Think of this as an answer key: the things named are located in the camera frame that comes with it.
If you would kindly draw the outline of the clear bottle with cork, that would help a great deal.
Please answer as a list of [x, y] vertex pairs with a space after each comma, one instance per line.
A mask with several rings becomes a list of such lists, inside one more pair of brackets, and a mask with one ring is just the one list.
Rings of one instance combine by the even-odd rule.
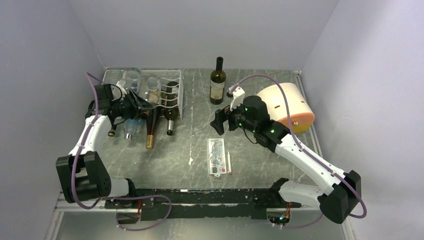
[[[110, 69], [105, 78], [108, 83], [115, 84], [124, 89], [126, 93], [132, 90], [138, 93], [139, 85], [141, 84], [141, 75], [135, 70], [116, 70]], [[124, 140], [132, 141], [139, 126], [137, 118], [128, 118], [122, 121]]]

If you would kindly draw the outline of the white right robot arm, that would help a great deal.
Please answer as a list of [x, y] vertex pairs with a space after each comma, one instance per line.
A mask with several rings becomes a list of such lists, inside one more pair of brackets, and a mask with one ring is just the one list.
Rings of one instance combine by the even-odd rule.
[[336, 224], [351, 216], [361, 201], [361, 176], [354, 170], [346, 172], [320, 157], [302, 143], [288, 127], [272, 120], [267, 104], [259, 96], [248, 96], [232, 108], [218, 109], [210, 125], [223, 135], [224, 122], [229, 131], [242, 129], [253, 134], [256, 143], [289, 160], [315, 183], [316, 187], [286, 181], [270, 193], [270, 202], [282, 207], [294, 202], [318, 207], [322, 214]]

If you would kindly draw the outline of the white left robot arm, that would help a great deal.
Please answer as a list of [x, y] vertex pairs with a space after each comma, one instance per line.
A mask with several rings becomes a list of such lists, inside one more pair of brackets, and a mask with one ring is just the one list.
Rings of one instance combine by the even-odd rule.
[[155, 105], [131, 89], [116, 99], [111, 84], [93, 86], [94, 100], [85, 115], [84, 130], [75, 147], [56, 160], [55, 167], [65, 200], [68, 203], [116, 198], [126, 208], [139, 200], [128, 178], [111, 178], [101, 159], [102, 147], [115, 120], [137, 119]]

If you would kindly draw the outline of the dark green labelled wine bottle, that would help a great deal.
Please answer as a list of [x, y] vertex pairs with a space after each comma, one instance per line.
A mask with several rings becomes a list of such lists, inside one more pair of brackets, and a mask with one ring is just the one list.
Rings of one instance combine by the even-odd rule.
[[226, 73], [223, 70], [224, 58], [216, 58], [215, 69], [210, 74], [209, 100], [213, 105], [219, 105], [224, 99], [224, 90], [226, 85]]

